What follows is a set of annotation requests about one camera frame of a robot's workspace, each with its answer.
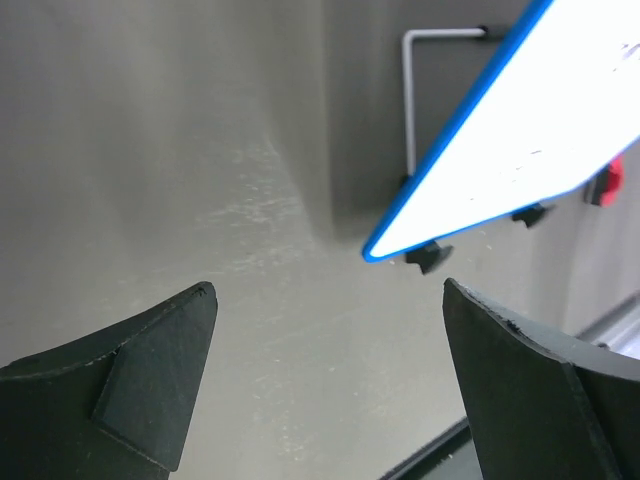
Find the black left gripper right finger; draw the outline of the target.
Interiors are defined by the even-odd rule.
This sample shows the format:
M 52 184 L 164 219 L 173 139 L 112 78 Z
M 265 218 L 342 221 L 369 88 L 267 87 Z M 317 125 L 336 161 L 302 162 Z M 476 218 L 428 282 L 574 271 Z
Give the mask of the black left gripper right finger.
M 449 278 L 443 317 L 486 479 L 636 479 L 639 362 Z

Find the black whiteboard foot far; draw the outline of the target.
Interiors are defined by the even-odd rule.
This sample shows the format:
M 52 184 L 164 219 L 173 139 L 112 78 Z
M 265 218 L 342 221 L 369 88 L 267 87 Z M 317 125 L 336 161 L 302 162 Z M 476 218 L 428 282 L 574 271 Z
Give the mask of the black whiteboard foot far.
M 527 229 L 531 229 L 542 222 L 555 208 L 555 205 L 536 203 L 512 213 L 510 218 L 513 222 L 522 222 Z

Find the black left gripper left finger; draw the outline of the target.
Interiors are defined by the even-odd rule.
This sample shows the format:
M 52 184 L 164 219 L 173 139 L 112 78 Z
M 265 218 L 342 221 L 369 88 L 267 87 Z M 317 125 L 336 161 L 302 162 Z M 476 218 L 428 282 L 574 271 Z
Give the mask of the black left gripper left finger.
M 217 317 L 199 282 L 1 370 L 4 479 L 166 479 L 181 460 Z

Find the white metal stand bracket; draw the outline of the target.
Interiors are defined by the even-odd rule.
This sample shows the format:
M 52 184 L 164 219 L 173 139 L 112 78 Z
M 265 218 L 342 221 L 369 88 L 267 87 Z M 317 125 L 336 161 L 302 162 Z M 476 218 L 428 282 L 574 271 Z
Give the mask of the white metal stand bracket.
M 416 132 L 415 132 L 415 88 L 413 45 L 419 40 L 440 39 L 478 39 L 485 37 L 487 31 L 475 28 L 428 28 L 411 29 L 401 39 L 402 92 L 404 106 L 404 138 L 407 174 L 412 176 L 417 169 Z

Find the red black whiteboard eraser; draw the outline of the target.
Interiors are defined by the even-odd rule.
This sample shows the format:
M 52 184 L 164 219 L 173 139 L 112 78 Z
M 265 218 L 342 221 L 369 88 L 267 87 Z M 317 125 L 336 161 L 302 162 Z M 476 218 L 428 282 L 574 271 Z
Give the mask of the red black whiteboard eraser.
M 623 186 L 624 177 L 623 156 L 619 155 L 587 183 L 584 201 L 602 208 L 613 205 Z

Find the blue framed whiteboard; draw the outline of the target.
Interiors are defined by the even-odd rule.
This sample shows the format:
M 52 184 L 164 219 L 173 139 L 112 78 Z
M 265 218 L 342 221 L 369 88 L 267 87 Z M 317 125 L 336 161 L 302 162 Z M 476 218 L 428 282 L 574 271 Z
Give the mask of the blue framed whiteboard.
M 639 5 L 533 1 L 363 246 L 381 261 L 567 194 L 639 138 Z

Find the black whiteboard foot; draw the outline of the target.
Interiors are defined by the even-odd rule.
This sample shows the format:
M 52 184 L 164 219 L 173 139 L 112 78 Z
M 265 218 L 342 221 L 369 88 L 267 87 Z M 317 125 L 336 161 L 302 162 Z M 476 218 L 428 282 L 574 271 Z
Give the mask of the black whiteboard foot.
M 404 261 L 409 265 L 416 265 L 423 275 L 433 273 L 440 268 L 452 255 L 454 247 L 441 246 L 432 241 L 424 246 L 408 251 L 404 254 Z
M 531 229 L 542 222 L 555 208 L 555 205 L 536 203 L 512 213 L 510 218 L 513 222 L 522 222 L 527 229 Z

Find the black whiteboard foot near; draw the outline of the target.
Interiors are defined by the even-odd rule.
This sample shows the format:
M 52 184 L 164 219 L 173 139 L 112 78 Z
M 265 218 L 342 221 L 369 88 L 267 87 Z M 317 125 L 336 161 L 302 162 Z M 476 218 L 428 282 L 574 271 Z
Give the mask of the black whiteboard foot near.
M 433 273 L 440 268 L 452 255 L 454 247 L 441 246 L 432 241 L 424 246 L 408 251 L 404 254 L 404 261 L 409 265 L 416 265 L 423 275 Z

